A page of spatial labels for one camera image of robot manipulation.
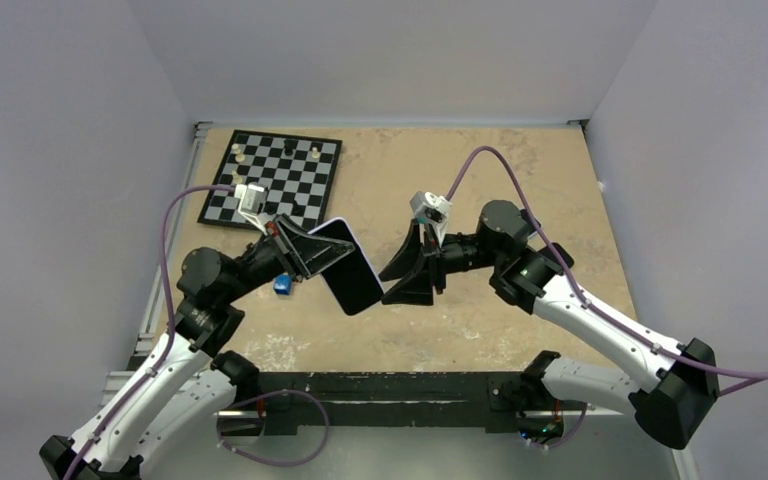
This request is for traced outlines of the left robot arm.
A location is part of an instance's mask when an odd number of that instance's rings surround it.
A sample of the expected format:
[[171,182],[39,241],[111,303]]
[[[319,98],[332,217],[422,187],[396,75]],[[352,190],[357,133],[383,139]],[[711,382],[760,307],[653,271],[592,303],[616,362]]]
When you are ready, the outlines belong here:
[[258,368],[224,348],[245,316],[233,302],[282,274],[331,280],[353,259],[369,272],[342,218],[305,232],[278,216],[238,257],[207,247],[191,251],[177,283],[183,299],[153,350],[95,417],[41,447],[50,477],[141,479],[195,424],[228,405],[244,409],[260,401]]

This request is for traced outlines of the black phone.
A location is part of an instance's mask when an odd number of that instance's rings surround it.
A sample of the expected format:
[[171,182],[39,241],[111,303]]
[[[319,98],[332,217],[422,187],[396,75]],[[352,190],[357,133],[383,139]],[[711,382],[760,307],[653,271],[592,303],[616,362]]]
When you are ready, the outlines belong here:
[[348,241],[354,246],[352,253],[321,274],[342,311],[354,316],[378,303],[384,294],[382,283],[348,222],[336,217],[311,233]]

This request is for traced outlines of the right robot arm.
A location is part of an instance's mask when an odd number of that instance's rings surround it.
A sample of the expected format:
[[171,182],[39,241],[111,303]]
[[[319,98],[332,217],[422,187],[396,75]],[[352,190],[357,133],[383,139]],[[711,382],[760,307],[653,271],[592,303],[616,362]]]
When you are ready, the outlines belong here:
[[510,201],[488,202],[472,234],[448,232],[451,204],[442,196],[420,192],[410,208],[406,238],[379,274],[393,284],[383,304],[431,306],[448,275],[489,267],[489,284],[506,304],[566,330],[614,365],[585,365],[544,351],[523,373],[529,404],[587,402],[632,416],[666,447],[688,446],[719,397],[709,345],[682,344],[591,297],[573,282],[572,259],[560,244],[530,246],[541,225]]

